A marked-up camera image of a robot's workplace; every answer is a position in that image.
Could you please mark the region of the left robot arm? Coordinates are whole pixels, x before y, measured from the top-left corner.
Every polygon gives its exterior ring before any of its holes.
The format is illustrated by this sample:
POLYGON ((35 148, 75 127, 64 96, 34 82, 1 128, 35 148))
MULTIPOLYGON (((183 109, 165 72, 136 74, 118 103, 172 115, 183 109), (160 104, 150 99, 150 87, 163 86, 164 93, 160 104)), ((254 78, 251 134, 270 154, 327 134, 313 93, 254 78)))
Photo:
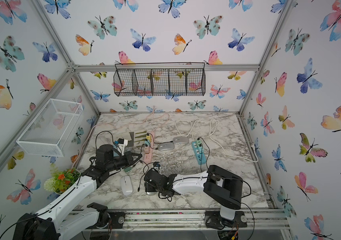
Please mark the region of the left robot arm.
POLYGON ((120 152, 112 145, 102 145, 90 158, 90 166, 63 194, 35 214, 24 214, 15 223, 15 240, 70 240, 87 228, 112 228, 112 217, 104 205, 91 203, 80 213, 72 210, 119 170, 134 166, 141 153, 120 152))

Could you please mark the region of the black charging cable white mouse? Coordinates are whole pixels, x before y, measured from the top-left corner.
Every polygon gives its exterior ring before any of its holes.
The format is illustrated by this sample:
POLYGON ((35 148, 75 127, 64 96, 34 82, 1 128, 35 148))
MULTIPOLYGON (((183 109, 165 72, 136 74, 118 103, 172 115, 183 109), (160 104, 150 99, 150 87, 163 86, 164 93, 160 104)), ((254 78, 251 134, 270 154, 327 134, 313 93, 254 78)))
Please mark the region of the black charging cable white mouse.
POLYGON ((137 191, 139 192, 140 191, 140 187, 141 187, 141 182, 142 182, 142 179, 143 177, 146 175, 146 173, 149 171, 149 166, 152 165, 153 166, 154 162, 149 162, 149 163, 146 163, 145 166, 143 167, 142 169, 142 175, 139 179, 139 183, 138 183, 138 187, 137 187, 137 191))

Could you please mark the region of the white wireless mouse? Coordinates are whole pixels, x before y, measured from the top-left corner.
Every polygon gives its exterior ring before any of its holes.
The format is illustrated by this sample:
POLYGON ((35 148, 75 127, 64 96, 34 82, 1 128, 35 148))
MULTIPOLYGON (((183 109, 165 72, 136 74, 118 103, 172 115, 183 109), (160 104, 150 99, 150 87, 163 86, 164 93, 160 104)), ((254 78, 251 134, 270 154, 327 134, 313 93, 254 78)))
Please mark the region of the white wireless mouse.
POLYGON ((124 196, 129 196, 133 193, 133 186, 130 176, 123 176, 120 178, 121 191, 124 196))

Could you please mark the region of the green charger plug front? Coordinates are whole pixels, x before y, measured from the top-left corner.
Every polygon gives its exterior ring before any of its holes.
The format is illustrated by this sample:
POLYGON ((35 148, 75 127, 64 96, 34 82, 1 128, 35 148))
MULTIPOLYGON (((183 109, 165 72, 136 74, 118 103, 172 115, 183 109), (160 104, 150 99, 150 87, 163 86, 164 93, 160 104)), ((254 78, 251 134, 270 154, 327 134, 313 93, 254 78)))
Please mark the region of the green charger plug front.
POLYGON ((123 170, 124 170, 125 173, 128 173, 129 171, 132 170, 132 167, 126 167, 126 168, 124 168, 123 170))

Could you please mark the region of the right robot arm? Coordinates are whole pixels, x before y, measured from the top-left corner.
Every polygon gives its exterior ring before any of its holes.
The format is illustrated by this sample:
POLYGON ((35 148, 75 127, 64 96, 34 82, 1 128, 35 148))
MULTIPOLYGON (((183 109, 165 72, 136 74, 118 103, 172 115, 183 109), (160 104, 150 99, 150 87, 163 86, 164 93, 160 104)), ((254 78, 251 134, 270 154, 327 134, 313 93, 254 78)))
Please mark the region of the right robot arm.
POLYGON ((244 180, 217 165, 199 174, 168 177, 151 168, 143 179, 147 193, 158 193, 168 200, 174 195, 204 192, 221 205, 220 216, 227 221, 233 221, 235 212, 241 209, 244 180))

